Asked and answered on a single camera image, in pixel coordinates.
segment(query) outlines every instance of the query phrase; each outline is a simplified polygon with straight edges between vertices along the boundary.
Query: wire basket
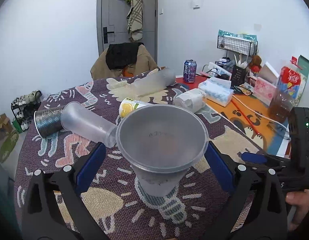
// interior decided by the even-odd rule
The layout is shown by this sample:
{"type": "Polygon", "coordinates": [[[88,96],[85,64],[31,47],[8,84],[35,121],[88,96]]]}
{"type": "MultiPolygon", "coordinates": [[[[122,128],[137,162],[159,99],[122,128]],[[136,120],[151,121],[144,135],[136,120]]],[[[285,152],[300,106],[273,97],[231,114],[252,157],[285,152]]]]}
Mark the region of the wire basket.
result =
{"type": "Polygon", "coordinates": [[[218,36],[218,49],[225,49],[238,54],[253,57],[257,54],[257,47],[257,41],[247,41],[238,38],[218,36]]]}

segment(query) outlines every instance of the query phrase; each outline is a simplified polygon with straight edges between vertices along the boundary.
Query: floor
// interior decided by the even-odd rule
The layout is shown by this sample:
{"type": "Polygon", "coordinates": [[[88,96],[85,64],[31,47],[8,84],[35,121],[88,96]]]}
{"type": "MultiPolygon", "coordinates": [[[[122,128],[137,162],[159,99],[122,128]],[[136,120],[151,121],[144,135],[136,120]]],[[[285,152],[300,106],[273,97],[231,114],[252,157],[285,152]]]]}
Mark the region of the floor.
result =
{"type": "MultiPolygon", "coordinates": [[[[10,153],[7,160],[1,164],[1,166],[8,172],[9,177],[12,178],[13,180],[15,180],[16,178],[16,167],[18,165],[19,154],[20,154],[21,147],[23,145],[26,135],[27,135],[27,131],[19,134],[19,139],[16,142],[16,146],[10,153]]],[[[3,138],[3,140],[0,141],[0,148],[5,139],[6,138],[3,138]]]]}

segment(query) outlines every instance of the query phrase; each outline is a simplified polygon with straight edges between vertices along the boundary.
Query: frosted plastic cup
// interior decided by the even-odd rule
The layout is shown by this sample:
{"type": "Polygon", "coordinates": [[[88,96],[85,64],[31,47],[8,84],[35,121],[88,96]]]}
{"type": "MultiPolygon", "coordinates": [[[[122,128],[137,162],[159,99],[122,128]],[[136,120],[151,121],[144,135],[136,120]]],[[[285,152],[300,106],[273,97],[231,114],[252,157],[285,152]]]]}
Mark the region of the frosted plastic cup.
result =
{"type": "Polygon", "coordinates": [[[165,89],[176,82],[176,74],[168,67],[148,74],[146,77],[137,79],[131,84],[136,96],[149,95],[165,89]]]}
{"type": "Polygon", "coordinates": [[[208,131],[193,113],[173,105],[143,106],[125,117],[117,145],[142,188],[168,195],[208,147],[208,131]]]}
{"type": "Polygon", "coordinates": [[[108,148],[115,145],[117,126],[86,109],[79,102],[73,101],[64,107],[61,124],[64,129],[93,142],[102,142],[108,148]]]}

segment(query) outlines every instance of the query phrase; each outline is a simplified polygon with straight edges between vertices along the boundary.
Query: hanging towel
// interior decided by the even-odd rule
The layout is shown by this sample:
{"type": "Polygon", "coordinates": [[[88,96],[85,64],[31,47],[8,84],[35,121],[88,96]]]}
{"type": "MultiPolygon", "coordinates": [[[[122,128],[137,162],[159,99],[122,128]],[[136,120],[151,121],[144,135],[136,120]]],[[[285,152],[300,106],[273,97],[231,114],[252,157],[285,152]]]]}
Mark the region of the hanging towel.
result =
{"type": "Polygon", "coordinates": [[[130,11],[127,16],[128,32],[133,41],[142,39],[142,0],[131,0],[130,11]]]}

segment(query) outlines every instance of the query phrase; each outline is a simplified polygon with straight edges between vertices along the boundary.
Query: silver screw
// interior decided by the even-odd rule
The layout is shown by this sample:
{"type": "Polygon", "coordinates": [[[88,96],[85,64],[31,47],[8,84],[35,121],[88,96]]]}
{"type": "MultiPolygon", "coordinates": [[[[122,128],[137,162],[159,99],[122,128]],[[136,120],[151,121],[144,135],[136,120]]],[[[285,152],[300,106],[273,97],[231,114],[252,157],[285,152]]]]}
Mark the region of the silver screw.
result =
{"type": "Polygon", "coordinates": [[[274,175],[274,174],[275,174],[275,170],[274,170],[274,169],[269,169],[269,173],[270,173],[271,175],[274,175]]]}
{"type": "Polygon", "coordinates": [[[36,176],[40,175],[40,174],[41,174],[41,170],[39,170],[39,169],[35,170],[35,171],[34,171],[34,174],[35,174],[36,176]]]}
{"type": "Polygon", "coordinates": [[[238,169],[239,169],[239,171],[245,171],[247,168],[244,165],[240,164],[238,166],[238,169]]]}
{"type": "Polygon", "coordinates": [[[66,165],[63,167],[63,171],[65,172],[71,171],[71,169],[72,169],[71,165],[66,165]]]}

